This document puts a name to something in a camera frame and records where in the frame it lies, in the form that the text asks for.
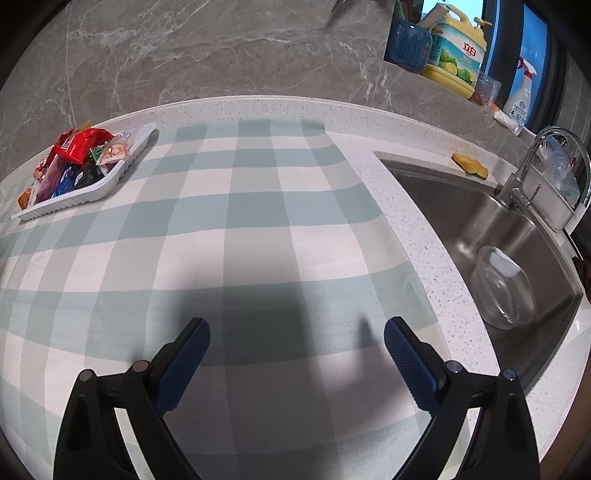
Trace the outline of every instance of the white spray bottle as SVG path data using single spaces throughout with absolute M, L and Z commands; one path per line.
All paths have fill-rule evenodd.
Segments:
M 524 69 L 521 85 L 507 100 L 503 111 L 522 127 L 527 120 L 531 102 L 531 81 L 537 74 L 534 66 L 523 57 L 519 57 L 517 69 Z

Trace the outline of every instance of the checkered cloth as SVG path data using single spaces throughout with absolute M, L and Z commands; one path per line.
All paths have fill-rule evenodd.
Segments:
M 211 346 L 165 421 L 200 476 L 394 476 L 428 415 L 384 323 L 439 327 L 322 124 L 160 128 L 108 197 L 10 220 L 25 186 L 0 205 L 0 426 L 37 479 L 78 372 L 151 359 L 193 316 Z

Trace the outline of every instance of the blue gripper pad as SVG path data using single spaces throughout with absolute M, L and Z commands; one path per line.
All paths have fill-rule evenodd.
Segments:
M 160 417 L 177 407 L 209 347 L 210 338 L 209 324 L 201 320 L 160 376 L 158 397 L 154 402 L 154 410 Z
M 435 415 L 439 410 L 435 377 L 392 319 L 384 327 L 384 342 L 418 408 Z

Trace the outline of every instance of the speckled countertop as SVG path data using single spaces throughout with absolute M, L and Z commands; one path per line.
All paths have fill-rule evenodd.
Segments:
M 458 270 L 423 214 L 375 153 L 405 157 L 406 161 L 459 173 L 450 155 L 462 151 L 487 166 L 491 172 L 489 183 L 502 183 L 514 167 L 496 155 L 393 113 L 330 100 L 285 96 L 191 100 L 130 113 L 102 125 L 121 130 L 149 122 L 179 127 L 263 117 L 324 121 L 326 131 L 372 193 L 405 248 L 437 315 L 450 356 L 471 371 L 496 375 L 499 369 L 495 353 Z M 3 180 L 0 194 L 27 178 L 43 154 Z M 562 234 L 555 238 L 565 256 L 570 257 L 572 251 L 566 238 Z M 527 395 L 540 458 L 558 434 L 578 390 L 591 346 L 590 325 L 591 306 L 584 299 L 563 344 Z

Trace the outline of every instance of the plastic tray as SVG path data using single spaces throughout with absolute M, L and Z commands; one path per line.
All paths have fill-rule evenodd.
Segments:
M 98 182 L 93 183 L 83 189 L 74 190 L 72 192 L 65 193 L 55 198 L 46 200 L 45 202 L 37 203 L 32 207 L 21 210 L 16 206 L 12 213 L 12 219 L 20 218 L 21 220 L 31 220 L 33 218 L 45 215 L 46 213 L 55 212 L 64 208 L 72 207 L 74 205 L 80 205 L 86 202 L 95 202 L 107 194 L 125 173 L 131 164 L 138 158 L 142 150 L 148 145 L 151 133 L 156 129 L 156 124 L 146 124 L 139 128 L 130 129 L 131 133 L 131 148 L 129 153 L 124 160 L 121 160 L 109 174 L 100 179 Z

